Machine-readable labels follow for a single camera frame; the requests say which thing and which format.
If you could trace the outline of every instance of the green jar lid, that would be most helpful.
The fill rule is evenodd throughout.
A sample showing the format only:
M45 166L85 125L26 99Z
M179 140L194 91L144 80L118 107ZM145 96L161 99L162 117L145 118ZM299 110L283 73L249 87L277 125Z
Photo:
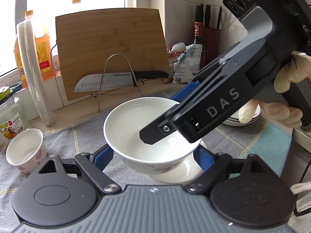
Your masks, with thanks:
M10 93L10 87L4 86L0 88L0 101Z

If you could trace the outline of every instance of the finger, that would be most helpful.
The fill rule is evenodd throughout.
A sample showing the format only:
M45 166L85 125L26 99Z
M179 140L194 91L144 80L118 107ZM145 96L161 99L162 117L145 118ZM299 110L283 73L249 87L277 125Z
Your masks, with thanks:
M274 120L284 120L289 117L290 110L283 103L263 103L260 102L259 106L265 114Z
M298 128L302 125L301 123L301 118L302 118L302 111L297 108L293 107L288 107L290 111L290 115L284 119L284 120L279 120L278 122L281 123L282 125L289 127L289 128Z
M238 120L240 123L248 123L255 115L259 101L251 99L245 103L238 111Z
M305 53L292 54L292 60L277 73L274 88L276 92L284 93L291 82L298 83L305 78L311 78L311 57Z

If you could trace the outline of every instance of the orange oil jug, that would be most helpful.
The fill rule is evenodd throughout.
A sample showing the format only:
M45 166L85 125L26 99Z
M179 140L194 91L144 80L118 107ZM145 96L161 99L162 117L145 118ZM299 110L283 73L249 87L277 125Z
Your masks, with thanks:
M34 19L33 16L34 16L33 10L29 10L25 12L25 20L33 20ZM35 20L33 20L33 30L35 33L35 44L36 44L37 56L38 56L42 79L43 81L46 81L48 79L55 77L56 75L56 70L53 69L53 67L51 66L51 60L50 60L51 46L50 46L49 32L46 29L43 22L38 22ZM24 68L21 63L21 55L19 52L17 37L16 37L15 45L14 45L14 55L15 55L15 61L17 65L18 76L21 81L21 86L23 89L27 88L28 84L26 81Z

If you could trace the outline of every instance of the glass jar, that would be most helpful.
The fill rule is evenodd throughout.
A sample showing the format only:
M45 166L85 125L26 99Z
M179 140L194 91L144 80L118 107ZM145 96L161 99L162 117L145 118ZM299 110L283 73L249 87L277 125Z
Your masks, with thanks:
M29 123L21 99L9 87L0 88L0 131L10 142L26 129Z

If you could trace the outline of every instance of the gray ribbed panel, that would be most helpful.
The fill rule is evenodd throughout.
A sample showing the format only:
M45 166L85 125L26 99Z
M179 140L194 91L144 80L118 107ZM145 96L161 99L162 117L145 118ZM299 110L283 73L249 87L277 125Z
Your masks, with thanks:
M228 224L204 196L188 194L180 186L128 186L121 194L105 196L75 225L60 229L21 225L14 233L293 233L286 225L260 231Z

